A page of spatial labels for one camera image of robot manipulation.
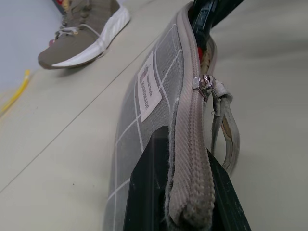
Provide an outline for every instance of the beige floor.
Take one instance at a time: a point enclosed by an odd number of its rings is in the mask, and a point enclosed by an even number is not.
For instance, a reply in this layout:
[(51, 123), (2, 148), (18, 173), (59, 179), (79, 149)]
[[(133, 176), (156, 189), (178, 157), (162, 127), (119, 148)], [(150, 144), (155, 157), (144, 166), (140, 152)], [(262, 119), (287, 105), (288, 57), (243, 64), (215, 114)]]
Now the beige floor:
[[(127, 0), (131, 22), (76, 70), (36, 72), (0, 119), (0, 230), (100, 231), (120, 104), (187, 0)], [(253, 230), (308, 229), (308, 2), (245, 0), (213, 30), (215, 76), (233, 93), (232, 182)], [(222, 159), (224, 141), (218, 142)]]

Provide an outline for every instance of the fabric label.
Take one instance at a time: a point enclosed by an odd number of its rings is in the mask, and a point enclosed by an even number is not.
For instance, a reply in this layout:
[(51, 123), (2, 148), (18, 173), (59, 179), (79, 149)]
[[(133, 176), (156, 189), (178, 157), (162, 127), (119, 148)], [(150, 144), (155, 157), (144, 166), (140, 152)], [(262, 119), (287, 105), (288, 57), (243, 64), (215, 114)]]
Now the fabric label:
[(137, 74), (138, 100), (141, 122), (143, 122), (162, 100), (153, 67), (153, 51)]

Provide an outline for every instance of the sneaker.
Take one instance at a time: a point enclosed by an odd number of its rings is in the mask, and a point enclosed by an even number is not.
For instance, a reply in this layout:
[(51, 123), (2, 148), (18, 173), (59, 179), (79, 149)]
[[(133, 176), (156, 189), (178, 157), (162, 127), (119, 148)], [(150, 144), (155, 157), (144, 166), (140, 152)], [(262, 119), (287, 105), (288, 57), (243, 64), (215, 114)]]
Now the sneaker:
[(129, 22), (128, 10), (116, 0), (67, 2), (54, 43), (38, 56), (45, 69), (76, 67), (95, 60)]

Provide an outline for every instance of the pouch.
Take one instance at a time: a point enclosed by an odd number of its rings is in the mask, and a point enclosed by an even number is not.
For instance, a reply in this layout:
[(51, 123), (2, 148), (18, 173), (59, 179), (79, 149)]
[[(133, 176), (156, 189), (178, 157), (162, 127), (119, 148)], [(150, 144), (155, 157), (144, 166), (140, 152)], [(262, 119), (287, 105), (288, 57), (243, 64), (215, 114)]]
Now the pouch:
[[(217, 51), (211, 38), (200, 64), (188, 18), (191, 6), (171, 20), (128, 87), (117, 128), (104, 231), (123, 230), (130, 175), (151, 134), (162, 126), (169, 127), (169, 230), (211, 227), (215, 190), (205, 146), (215, 153), (220, 127), (226, 140), (223, 167), (231, 173), (235, 166), (240, 137), (230, 110), (232, 96), (212, 76)], [(210, 95), (215, 115), (212, 142), (205, 145), (203, 109)]]

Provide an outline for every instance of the zipper tab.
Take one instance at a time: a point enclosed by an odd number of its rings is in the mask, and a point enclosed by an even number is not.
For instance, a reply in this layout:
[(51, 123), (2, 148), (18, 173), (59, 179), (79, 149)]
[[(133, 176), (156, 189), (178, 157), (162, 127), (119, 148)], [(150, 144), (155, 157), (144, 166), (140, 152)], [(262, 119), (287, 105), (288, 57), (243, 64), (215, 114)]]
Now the zipper tab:
[(192, 83), (192, 89), (198, 90), (203, 96), (204, 101), (208, 101), (211, 92), (214, 90), (215, 78), (204, 74), (193, 78)]

